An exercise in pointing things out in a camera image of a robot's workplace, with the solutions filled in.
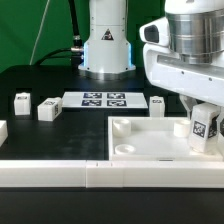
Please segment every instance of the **white platform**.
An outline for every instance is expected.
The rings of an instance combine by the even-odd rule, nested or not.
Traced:
[[[62,100],[67,108],[148,108],[142,93],[65,92]]]
[[[174,136],[174,122],[186,118],[124,118],[131,122],[131,135],[120,138],[113,135],[113,121],[122,117],[109,117],[109,159],[121,161],[223,161],[219,148],[224,144],[219,142],[217,147],[208,153],[193,151],[188,145],[188,138]],[[133,146],[136,151],[132,154],[116,154],[118,145]]]

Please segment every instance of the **white robot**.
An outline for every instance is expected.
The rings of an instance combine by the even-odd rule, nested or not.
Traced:
[[[189,139],[203,137],[196,147],[206,151],[217,115],[224,135],[224,1],[166,0],[165,13],[140,29],[146,75],[153,85],[179,93],[188,111],[195,99],[207,102],[193,110]]]
[[[90,0],[90,37],[84,44],[81,74],[114,80],[135,70],[126,40],[127,0]]]

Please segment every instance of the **white block with marker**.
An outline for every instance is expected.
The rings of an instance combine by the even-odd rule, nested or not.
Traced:
[[[38,120],[53,121],[62,112],[62,99],[48,98],[38,106]]]
[[[17,93],[14,100],[15,115],[30,115],[30,93]]]

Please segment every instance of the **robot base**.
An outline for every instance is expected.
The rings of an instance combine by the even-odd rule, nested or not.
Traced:
[[[113,81],[113,80],[130,78],[130,77],[133,77],[135,74],[136,74],[135,66],[133,66],[133,69],[130,69],[121,73],[97,73],[97,72],[90,72],[86,70],[79,70],[79,75],[81,76],[85,76],[91,79],[105,80],[105,81]]]

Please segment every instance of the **warning label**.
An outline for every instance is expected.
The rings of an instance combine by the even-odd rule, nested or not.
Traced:
[[[114,40],[114,38],[113,38],[109,29],[107,29],[106,33],[102,37],[102,40]]]

